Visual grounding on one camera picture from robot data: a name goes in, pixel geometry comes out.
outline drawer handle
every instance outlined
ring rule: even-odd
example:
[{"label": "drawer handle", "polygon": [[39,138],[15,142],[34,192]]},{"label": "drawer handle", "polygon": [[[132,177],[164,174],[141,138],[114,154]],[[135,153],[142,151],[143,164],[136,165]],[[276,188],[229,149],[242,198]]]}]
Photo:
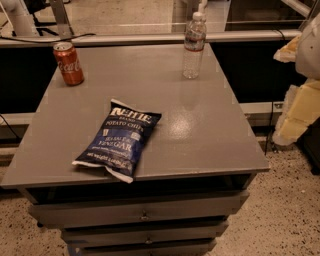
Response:
[{"label": "drawer handle", "polygon": [[146,211],[143,211],[142,216],[140,217],[141,221],[149,221],[150,217],[147,215]]},{"label": "drawer handle", "polygon": [[145,244],[152,244],[153,241],[148,237],[147,240],[144,242]]}]

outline blue chip bag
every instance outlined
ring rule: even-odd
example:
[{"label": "blue chip bag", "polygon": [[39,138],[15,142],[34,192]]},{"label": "blue chip bag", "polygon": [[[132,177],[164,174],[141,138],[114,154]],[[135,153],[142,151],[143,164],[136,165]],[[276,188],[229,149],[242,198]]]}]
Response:
[{"label": "blue chip bag", "polygon": [[111,100],[111,110],[94,140],[72,164],[104,166],[122,181],[131,183],[142,150],[161,114],[135,110]]}]

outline aluminum can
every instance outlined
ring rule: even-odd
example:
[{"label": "aluminum can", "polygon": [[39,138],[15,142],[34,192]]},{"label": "aluminum can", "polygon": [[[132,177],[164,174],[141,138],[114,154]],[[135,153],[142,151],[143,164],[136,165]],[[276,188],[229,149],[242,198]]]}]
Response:
[{"label": "aluminum can", "polygon": [[58,67],[67,85],[78,85],[84,80],[76,48],[70,42],[61,42],[53,46]]}]

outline water bottle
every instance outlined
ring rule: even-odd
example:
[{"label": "water bottle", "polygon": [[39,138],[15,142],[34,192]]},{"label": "water bottle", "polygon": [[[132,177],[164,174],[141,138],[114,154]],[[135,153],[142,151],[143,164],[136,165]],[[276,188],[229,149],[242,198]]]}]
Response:
[{"label": "water bottle", "polygon": [[183,75],[186,78],[194,79],[199,76],[206,32],[204,14],[195,12],[187,25],[184,40]]}]

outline gray cabinet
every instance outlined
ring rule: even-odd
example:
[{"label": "gray cabinet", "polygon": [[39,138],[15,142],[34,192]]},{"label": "gray cabinet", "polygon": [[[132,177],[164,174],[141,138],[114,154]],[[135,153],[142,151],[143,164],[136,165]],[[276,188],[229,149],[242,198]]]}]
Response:
[{"label": "gray cabinet", "polygon": [[[85,81],[57,70],[2,186],[62,231],[82,255],[181,255],[212,250],[269,165],[209,46],[196,80],[181,45],[78,49]],[[93,139],[111,98],[161,112],[131,184],[71,162]]]}]

